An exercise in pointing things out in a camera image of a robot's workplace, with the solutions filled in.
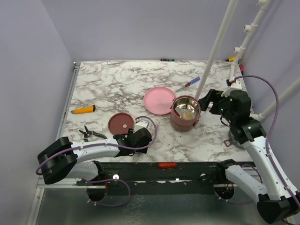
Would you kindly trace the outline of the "dark pink round lid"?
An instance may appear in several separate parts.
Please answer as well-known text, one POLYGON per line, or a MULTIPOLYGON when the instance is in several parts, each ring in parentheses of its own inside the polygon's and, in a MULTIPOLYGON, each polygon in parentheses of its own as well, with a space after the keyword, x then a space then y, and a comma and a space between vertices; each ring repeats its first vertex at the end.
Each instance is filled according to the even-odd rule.
POLYGON ((134 120, 128 113, 117 113, 108 122, 108 129, 113 135, 127 134, 134 127, 134 120))

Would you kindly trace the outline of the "transparent grey pot lid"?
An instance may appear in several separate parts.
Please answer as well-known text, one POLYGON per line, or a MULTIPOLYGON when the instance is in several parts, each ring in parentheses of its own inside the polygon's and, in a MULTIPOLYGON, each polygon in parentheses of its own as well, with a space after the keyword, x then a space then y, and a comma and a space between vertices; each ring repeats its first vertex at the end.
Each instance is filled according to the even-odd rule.
POLYGON ((225 144, 226 147, 230 146, 235 146, 236 148, 239 149, 244 149, 242 145, 238 142, 238 140, 234 137, 234 135, 231 133, 231 131, 228 132, 228 139, 224 140, 223 143, 225 144))

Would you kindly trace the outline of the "dark red steel lunch pot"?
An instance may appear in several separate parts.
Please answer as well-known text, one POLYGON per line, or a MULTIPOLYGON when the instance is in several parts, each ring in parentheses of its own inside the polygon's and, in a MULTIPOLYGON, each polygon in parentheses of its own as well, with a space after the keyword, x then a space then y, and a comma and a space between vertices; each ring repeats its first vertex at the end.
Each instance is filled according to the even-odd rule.
POLYGON ((180 125, 174 121, 170 121, 171 123, 171 126, 174 128, 174 130, 178 131, 178 132, 188 132, 190 131, 191 129, 193 129, 194 127, 191 125, 191 126, 184 126, 184 125, 180 125))

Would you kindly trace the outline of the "pink food plate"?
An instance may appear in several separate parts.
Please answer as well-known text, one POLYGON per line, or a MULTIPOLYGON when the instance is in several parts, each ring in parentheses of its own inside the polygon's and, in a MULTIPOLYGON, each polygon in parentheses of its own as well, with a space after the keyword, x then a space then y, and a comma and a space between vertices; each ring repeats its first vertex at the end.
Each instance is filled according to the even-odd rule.
POLYGON ((150 88, 143 97, 146 109, 155 115, 166 115, 171 112, 175 93, 166 87, 150 88))

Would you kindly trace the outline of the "white steamed bun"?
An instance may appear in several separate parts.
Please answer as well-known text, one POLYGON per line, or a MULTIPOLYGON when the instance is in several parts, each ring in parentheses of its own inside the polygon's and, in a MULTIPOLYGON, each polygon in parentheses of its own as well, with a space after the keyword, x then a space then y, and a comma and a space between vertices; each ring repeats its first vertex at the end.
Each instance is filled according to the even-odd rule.
POLYGON ((194 118, 194 115, 190 111, 185 111, 182 113, 182 118, 185 120, 192 120, 194 118))

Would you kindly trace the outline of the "pink steel lunch pot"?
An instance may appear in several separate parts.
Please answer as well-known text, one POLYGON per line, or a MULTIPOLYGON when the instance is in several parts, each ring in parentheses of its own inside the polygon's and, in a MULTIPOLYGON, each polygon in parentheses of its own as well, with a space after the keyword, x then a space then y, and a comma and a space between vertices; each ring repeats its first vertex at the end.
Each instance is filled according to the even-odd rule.
POLYGON ((187 95, 174 98, 170 109, 170 123, 176 129, 190 130, 198 123, 201 116, 198 100, 187 95))

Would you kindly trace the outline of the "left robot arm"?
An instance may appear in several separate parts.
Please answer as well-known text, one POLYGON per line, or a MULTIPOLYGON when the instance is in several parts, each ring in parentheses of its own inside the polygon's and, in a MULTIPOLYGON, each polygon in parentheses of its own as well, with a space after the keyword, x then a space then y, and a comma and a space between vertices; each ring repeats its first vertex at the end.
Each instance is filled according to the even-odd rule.
POLYGON ((38 154, 36 174, 43 176, 45 184, 54 184, 66 178, 76 165, 86 161, 146 153, 156 137, 156 129, 152 135, 144 127, 127 135, 114 135, 94 142, 71 142, 68 137, 61 137, 38 154))

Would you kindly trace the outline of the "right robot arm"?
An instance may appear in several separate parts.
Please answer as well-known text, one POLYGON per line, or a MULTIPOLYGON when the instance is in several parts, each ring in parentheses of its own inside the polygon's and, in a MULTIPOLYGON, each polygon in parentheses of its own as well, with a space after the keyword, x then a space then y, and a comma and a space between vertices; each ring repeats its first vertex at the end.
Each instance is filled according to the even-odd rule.
POLYGON ((212 104, 210 113, 229 122, 231 133, 252 158, 263 183, 246 173, 232 159, 217 165, 216 180, 220 183, 231 181, 240 187, 253 200, 260 216, 268 224, 299 213, 300 193, 267 144, 267 135, 260 122, 250 117, 251 98, 242 90, 234 90, 227 97, 222 94, 211 89, 198 101, 201 110, 206 111, 212 104))

